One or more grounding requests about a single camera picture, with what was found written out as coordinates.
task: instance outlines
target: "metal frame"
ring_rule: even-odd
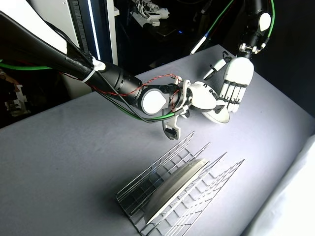
[[[183,236],[235,173],[244,160],[217,177],[210,170],[226,153],[209,162],[194,180],[157,218],[148,225],[144,221],[145,205],[154,191],[186,162],[196,159],[209,145],[192,155],[187,150],[193,132],[159,158],[143,173],[116,194],[117,201],[142,236]]]

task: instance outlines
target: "led light strip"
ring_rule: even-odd
[[[97,42],[97,36],[96,36],[96,30],[95,30],[95,24],[94,24],[94,17],[93,17],[91,0],[88,0],[88,6],[89,6],[89,12],[90,12],[90,19],[91,19],[91,24],[92,24],[92,31],[93,31],[93,36],[94,36],[94,42],[95,42],[95,47],[96,47],[97,59],[100,60],[100,54],[99,54],[99,48],[98,48],[98,42]]]

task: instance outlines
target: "metal wire rack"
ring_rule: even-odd
[[[189,134],[116,194],[119,205],[140,235],[185,235],[211,200],[243,163],[244,160],[214,177],[210,170],[226,153],[215,161],[209,162],[198,178],[164,212],[146,225],[144,212],[150,196],[172,173],[186,162],[196,159],[209,146],[210,143],[205,145],[195,155],[192,155],[187,150],[187,147],[192,140],[193,134],[194,132]]]

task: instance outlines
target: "white zip tie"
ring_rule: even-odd
[[[94,68],[90,72],[90,74],[84,80],[81,81],[82,83],[85,83],[86,81],[88,81],[90,79],[90,77],[92,77],[92,75],[94,75],[94,73],[96,71],[105,70],[105,68],[106,68],[105,63],[103,63],[103,62],[101,62],[99,60],[96,60],[95,57],[93,57],[93,56],[92,56],[92,63],[94,65]]]

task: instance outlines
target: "gray table surface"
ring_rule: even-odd
[[[138,77],[175,73],[195,81],[222,50],[215,46]],[[222,75],[208,83],[218,89]],[[227,125],[194,111],[179,125],[182,137],[195,131],[192,152],[212,142],[203,158],[228,151],[214,174],[245,159],[188,235],[237,236],[312,134],[315,120],[255,74]],[[165,137],[161,123],[134,120],[96,93],[5,127],[0,130],[0,235],[136,235],[115,193],[176,143]]]

